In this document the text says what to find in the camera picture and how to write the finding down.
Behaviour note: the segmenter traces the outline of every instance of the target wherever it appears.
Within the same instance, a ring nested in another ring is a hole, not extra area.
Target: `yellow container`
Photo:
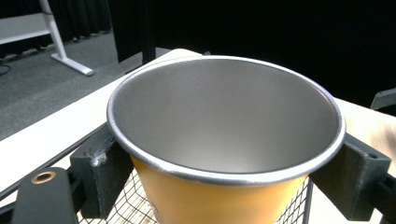
[[[346,129],[314,81],[226,56],[134,73],[112,94],[107,122],[161,224],[274,223]]]

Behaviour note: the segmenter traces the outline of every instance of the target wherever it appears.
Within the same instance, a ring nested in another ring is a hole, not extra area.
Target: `gray carpet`
[[[118,63],[113,34],[103,34],[64,44],[67,57],[92,70],[92,77],[53,59],[51,45],[44,51],[7,57],[11,67],[0,76],[0,141],[34,124],[78,99],[100,89],[141,65],[142,56]],[[157,56],[167,49],[157,49]]]

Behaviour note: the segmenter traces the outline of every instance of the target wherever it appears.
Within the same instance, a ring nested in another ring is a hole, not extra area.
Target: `bowl rim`
[[[184,62],[191,62],[198,60],[233,60],[233,61],[246,62],[246,63],[257,63],[275,68],[277,70],[281,70],[283,72],[289,73],[291,75],[303,79],[309,85],[311,85],[313,88],[319,91],[323,95],[324,99],[327,100],[329,105],[333,108],[333,111],[335,112],[338,121],[335,137],[330,142],[330,144],[327,145],[327,147],[324,148],[322,152],[319,153],[316,157],[304,161],[300,164],[294,165],[293,167],[269,171],[265,173],[233,174],[233,173],[217,173],[217,172],[209,172],[204,170],[197,170],[159,159],[147,153],[147,151],[145,151],[143,148],[140,148],[137,145],[135,145],[133,142],[131,142],[122,133],[122,131],[117,125],[117,122],[114,118],[115,116],[114,104],[118,98],[119,93],[121,92],[124,86],[134,81],[136,77],[144,75],[147,71],[150,71],[152,69],[157,69],[172,63],[184,63]],[[132,72],[132,74],[129,77],[125,78],[125,80],[123,80],[121,84],[111,94],[107,104],[106,116],[107,116],[107,125],[110,131],[113,133],[114,137],[117,139],[118,143],[122,146],[122,148],[126,150],[128,153],[130,153],[136,159],[145,163],[146,165],[162,173],[177,176],[183,179],[188,179],[191,181],[202,182],[207,184],[227,185],[227,186],[262,186],[262,185],[283,182],[303,175],[309,175],[310,173],[316,171],[318,168],[326,164],[337,154],[338,150],[343,145],[346,134],[346,121],[344,115],[341,113],[333,97],[317,82],[299,73],[289,70],[288,68],[273,63],[242,58],[242,57],[234,57],[234,56],[202,56],[202,55],[190,56],[185,58],[177,58],[172,60],[166,60],[159,63],[154,63],[147,67],[135,70]]]

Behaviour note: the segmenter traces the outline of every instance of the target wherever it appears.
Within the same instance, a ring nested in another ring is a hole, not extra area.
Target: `wire mesh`
[[[307,178],[276,224],[304,224],[304,216],[307,216],[307,213],[309,213],[305,204],[310,197],[308,190],[310,184],[310,180]],[[83,224],[157,224],[136,170],[132,171],[107,219],[83,218],[78,213],[78,221]]]

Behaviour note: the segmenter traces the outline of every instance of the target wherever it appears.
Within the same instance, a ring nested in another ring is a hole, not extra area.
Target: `table surface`
[[[147,65],[197,55],[199,54],[189,50],[175,49]],[[113,90],[128,76],[117,79],[1,141],[0,191],[105,123],[107,100]],[[346,117],[346,131],[391,157],[392,165],[389,173],[396,176],[396,118],[343,100],[335,100]],[[69,163],[63,160],[56,165],[67,168]],[[13,200],[15,200],[15,195],[1,202],[0,206]],[[380,214],[375,211],[369,223],[379,223],[380,218]],[[309,223],[351,222],[347,222],[326,196],[319,189],[314,188]]]

